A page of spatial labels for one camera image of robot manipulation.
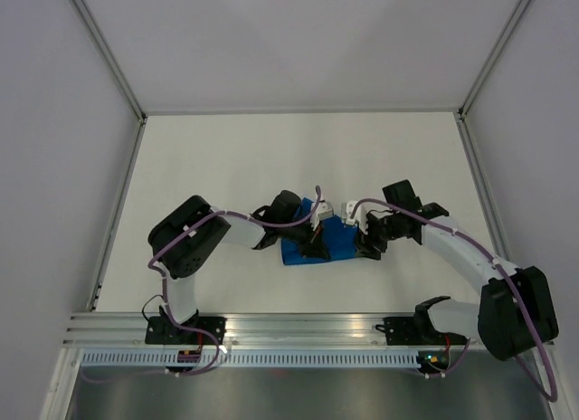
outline purple cable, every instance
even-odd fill
[[[450,228],[446,225],[435,223],[435,222],[431,221],[430,219],[426,219],[426,218],[419,216],[413,212],[410,212],[406,209],[402,209],[401,207],[398,207],[396,205],[391,205],[390,203],[386,203],[385,201],[378,200],[377,198],[363,198],[363,199],[359,200],[356,203],[356,205],[354,206],[354,210],[352,211],[352,215],[351,215],[352,218],[354,218],[354,215],[356,214],[358,207],[360,205],[362,205],[363,203],[374,203],[377,205],[383,205],[385,207],[388,207],[391,210],[394,210],[395,212],[400,212],[401,214],[410,216],[411,218],[413,218],[417,221],[420,221],[423,224],[428,224],[428,225],[431,225],[433,227],[439,228],[439,229],[445,231],[446,233],[455,234],[459,238],[470,243],[477,250],[479,250],[482,253],[482,255],[484,255],[487,259],[489,259],[490,263],[492,263],[495,260],[495,257],[483,245],[478,243],[475,239],[468,236],[467,234],[465,234],[463,232],[458,232],[458,231],[453,232],[452,228]],[[535,325],[533,324],[533,320],[531,319],[531,316],[527,310],[527,306],[525,305],[523,298],[521,297],[521,294],[518,292],[518,289],[515,286],[515,283],[511,281],[507,272],[505,271],[505,269],[502,267],[502,265],[500,263],[496,263],[495,268],[497,269],[498,273],[500,273],[500,275],[503,277],[503,279],[507,283],[507,286],[512,291],[513,296],[517,300],[517,304],[518,304],[519,309],[521,310],[521,314],[523,315],[523,319],[525,320],[525,323],[527,324],[527,328],[529,330],[529,333],[531,334],[531,337],[533,338],[533,341],[535,341],[536,348],[539,351],[539,356],[541,357],[541,361],[543,362],[543,365],[545,366],[545,371],[546,371],[547,379],[549,381],[549,386],[551,388],[552,394],[548,394],[546,392],[546,390],[543,388],[543,385],[533,375],[533,373],[531,372],[531,370],[528,368],[528,366],[525,364],[524,361],[522,361],[518,357],[515,357],[515,359],[517,360],[518,364],[523,368],[525,373],[527,373],[527,375],[529,376],[529,378],[531,379],[531,381],[533,382],[535,387],[541,392],[541,394],[545,397],[545,399],[547,399],[549,402],[556,402],[556,400],[558,398],[558,393],[557,393],[557,385],[555,382],[555,373],[553,372],[553,367],[551,366],[551,361],[549,361],[549,357],[546,354],[545,347],[543,346],[543,341],[541,340],[541,337],[539,336],[538,332],[536,331]],[[465,346],[463,353],[466,352],[467,347],[468,347],[468,344]],[[459,360],[457,360],[457,363],[455,363],[455,366],[460,362],[461,358],[459,358]]]
[[[166,281],[167,274],[159,266],[155,266],[155,263],[158,262],[159,260],[161,260],[161,258],[163,258],[163,256],[171,248],[173,248],[175,245],[177,245],[179,242],[181,242],[183,239],[185,239],[191,232],[197,230],[200,226],[205,224],[207,221],[215,218],[216,216],[221,216],[221,215],[235,216],[235,217],[238,217],[241,219],[245,219],[251,223],[261,225],[263,227],[271,227],[271,228],[287,228],[287,227],[295,227],[296,225],[304,224],[306,221],[309,220],[309,218],[311,218],[313,216],[313,214],[316,213],[316,210],[318,209],[318,206],[322,201],[322,190],[319,186],[316,186],[316,195],[318,196],[316,199],[316,203],[314,204],[314,206],[311,208],[311,210],[309,211],[309,213],[307,215],[300,218],[298,221],[294,221],[294,222],[286,223],[286,224],[265,223],[263,221],[259,221],[255,218],[252,218],[250,215],[240,214],[239,212],[229,212],[226,210],[221,210],[219,212],[213,212],[213,213],[209,214],[208,216],[205,216],[201,220],[197,221],[195,224],[193,224],[188,229],[186,229],[184,232],[182,232],[180,235],[178,235],[175,239],[173,239],[171,242],[169,242],[167,245],[165,245],[161,249],[161,251],[159,251],[157,254],[155,254],[153,256],[153,258],[149,261],[147,267],[149,269],[151,269],[153,271],[157,271],[161,274],[161,278],[163,280],[162,281],[163,302],[165,303],[166,315],[169,318],[169,320],[171,321],[171,324],[174,327],[177,327],[177,328],[182,329],[184,331],[204,334],[205,336],[209,337],[209,339],[211,339],[211,341],[215,345],[215,355],[213,356],[213,358],[211,359],[209,364],[201,367],[198,370],[191,370],[189,372],[184,372],[181,375],[189,376],[189,377],[195,376],[195,375],[201,375],[202,373],[205,373],[205,372],[209,371],[210,369],[212,369],[212,365],[215,364],[215,362],[219,358],[219,340],[217,340],[217,338],[212,333],[205,331],[204,329],[186,327],[185,325],[181,325],[180,323],[178,323],[176,321],[175,317],[173,316],[173,312],[171,311],[171,307],[169,306],[169,299],[168,299],[168,294],[167,294],[167,281]]]

